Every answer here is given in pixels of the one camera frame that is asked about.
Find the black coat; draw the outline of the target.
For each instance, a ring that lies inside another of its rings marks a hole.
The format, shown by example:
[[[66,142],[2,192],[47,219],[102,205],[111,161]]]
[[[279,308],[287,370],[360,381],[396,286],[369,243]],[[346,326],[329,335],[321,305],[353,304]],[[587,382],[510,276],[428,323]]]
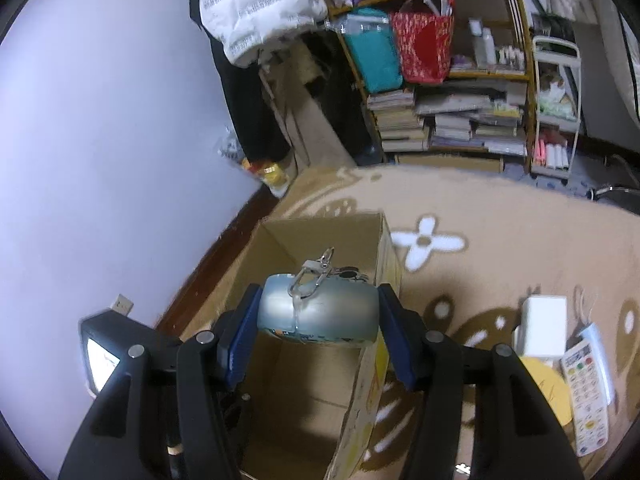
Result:
[[[280,162],[290,154],[291,147],[281,131],[262,90],[259,68],[242,68],[231,64],[222,43],[204,27],[200,0],[189,0],[190,18],[205,32],[218,72],[224,99],[232,124],[246,158],[250,162]]]

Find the yellow oval case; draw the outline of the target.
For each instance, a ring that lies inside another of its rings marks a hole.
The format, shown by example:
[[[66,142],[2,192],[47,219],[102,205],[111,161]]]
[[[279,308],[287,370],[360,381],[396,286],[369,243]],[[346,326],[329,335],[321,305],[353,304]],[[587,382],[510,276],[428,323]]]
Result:
[[[568,425],[573,419],[570,388],[561,374],[541,360],[530,356],[522,356],[521,361],[551,406],[560,425]]]

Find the teal bag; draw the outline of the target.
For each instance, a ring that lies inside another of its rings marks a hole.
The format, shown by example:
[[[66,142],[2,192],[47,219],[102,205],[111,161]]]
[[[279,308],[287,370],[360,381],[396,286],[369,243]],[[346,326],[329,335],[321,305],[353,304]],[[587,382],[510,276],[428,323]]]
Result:
[[[400,61],[390,17],[380,10],[359,9],[342,18],[341,28],[367,92],[400,88]]]

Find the wooden bookshelf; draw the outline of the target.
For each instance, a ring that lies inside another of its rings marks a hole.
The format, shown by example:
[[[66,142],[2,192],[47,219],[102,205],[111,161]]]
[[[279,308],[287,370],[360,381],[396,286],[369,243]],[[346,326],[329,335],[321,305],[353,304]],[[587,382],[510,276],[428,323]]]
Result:
[[[522,0],[326,0],[383,156],[525,157],[532,40]]]

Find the white remote control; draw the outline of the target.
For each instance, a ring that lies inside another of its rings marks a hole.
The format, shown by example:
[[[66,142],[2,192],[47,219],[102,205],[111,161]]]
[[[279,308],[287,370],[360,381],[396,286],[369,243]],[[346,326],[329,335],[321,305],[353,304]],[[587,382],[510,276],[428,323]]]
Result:
[[[562,357],[561,367],[570,389],[576,454],[584,457],[608,443],[608,404],[592,343],[575,344]]]

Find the round tin keychain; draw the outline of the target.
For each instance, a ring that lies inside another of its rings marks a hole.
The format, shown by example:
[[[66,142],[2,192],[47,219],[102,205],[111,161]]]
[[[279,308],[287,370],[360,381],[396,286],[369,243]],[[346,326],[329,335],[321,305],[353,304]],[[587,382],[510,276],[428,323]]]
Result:
[[[302,344],[363,347],[378,338],[378,290],[354,266],[334,266],[334,249],[306,260],[295,274],[266,279],[257,328]]]

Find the open cardboard box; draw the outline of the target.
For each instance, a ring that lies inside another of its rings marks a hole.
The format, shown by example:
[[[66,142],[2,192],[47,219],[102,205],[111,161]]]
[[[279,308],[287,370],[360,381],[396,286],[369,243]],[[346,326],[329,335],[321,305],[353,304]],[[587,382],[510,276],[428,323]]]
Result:
[[[334,251],[334,266],[353,266],[369,283],[400,287],[400,265],[384,214],[270,219],[255,229],[222,304],[234,308],[247,286],[294,274]],[[239,389],[250,417],[234,454],[242,479],[348,479],[366,454],[390,357],[381,337],[362,347],[257,335]]]

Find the white rolling cart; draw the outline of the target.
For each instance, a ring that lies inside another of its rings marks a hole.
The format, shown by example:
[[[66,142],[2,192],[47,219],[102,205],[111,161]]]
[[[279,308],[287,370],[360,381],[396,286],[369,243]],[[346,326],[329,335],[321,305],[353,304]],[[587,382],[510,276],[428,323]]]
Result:
[[[582,132],[582,56],[574,42],[535,36],[532,174],[568,185]]]

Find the light blue power bank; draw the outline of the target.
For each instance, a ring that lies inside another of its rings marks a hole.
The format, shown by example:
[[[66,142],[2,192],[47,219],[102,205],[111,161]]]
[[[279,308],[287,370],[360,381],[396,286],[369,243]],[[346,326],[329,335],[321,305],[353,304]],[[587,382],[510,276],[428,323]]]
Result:
[[[589,323],[580,330],[579,336],[590,344],[593,359],[594,362],[596,362],[597,369],[601,377],[606,404],[611,405],[615,396],[614,385],[600,330],[596,324]]]

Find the white box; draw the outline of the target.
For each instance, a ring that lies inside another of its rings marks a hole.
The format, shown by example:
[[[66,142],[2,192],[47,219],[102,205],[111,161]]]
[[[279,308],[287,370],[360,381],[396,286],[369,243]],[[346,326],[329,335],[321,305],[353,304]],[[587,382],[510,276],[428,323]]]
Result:
[[[520,324],[514,330],[514,348],[519,356],[558,360],[565,352],[567,298],[529,296],[521,307]]]

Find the beige patterned blanket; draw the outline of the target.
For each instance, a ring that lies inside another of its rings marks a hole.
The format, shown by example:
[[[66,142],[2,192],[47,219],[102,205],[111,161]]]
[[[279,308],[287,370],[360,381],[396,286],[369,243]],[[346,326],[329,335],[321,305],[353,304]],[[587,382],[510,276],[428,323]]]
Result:
[[[639,416],[638,217],[499,177],[387,166],[306,170],[265,220],[360,212],[384,214],[400,265],[401,303],[458,344],[487,350],[510,342],[533,292],[565,296],[570,324],[590,317],[603,339],[615,400],[608,443],[579,465],[588,479],[613,477]],[[240,259],[194,328],[213,321]],[[349,479],[401,476],[421,404],[388,362],[372,436]]]

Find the white puffer jacket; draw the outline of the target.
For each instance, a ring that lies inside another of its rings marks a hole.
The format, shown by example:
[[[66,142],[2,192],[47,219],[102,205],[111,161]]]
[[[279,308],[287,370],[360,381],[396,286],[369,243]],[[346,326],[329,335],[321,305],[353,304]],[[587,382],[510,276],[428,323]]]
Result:
[[[324,0],[198,0],[200,17],[234,66],[262,63],[328,16]]]

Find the wall socket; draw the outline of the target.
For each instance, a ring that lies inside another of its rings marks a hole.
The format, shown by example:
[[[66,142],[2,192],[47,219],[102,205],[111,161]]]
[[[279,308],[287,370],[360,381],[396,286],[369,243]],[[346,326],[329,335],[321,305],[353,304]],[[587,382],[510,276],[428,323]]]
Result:
[[[122,294],[118,294],[111,305],[111,309],[115,312],[128,316],[132,310],[134,303]]]

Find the red gift bag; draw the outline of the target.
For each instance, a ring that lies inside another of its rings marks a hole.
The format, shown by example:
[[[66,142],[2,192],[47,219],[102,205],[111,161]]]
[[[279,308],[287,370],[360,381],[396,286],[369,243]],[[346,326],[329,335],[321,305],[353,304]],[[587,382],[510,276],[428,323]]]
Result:
[[[454,0],[406,0],[390,24],[405,82],[441,84],[450,71]]]

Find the stack of books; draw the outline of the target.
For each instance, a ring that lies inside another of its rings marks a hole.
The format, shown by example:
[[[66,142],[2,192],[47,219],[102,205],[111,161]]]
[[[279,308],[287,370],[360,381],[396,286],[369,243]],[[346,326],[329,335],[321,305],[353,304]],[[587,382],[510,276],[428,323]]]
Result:
[[[416,112],[411,88],[371,94],[366,101],[386,153],[424,152],[428,144],[425,119]]]

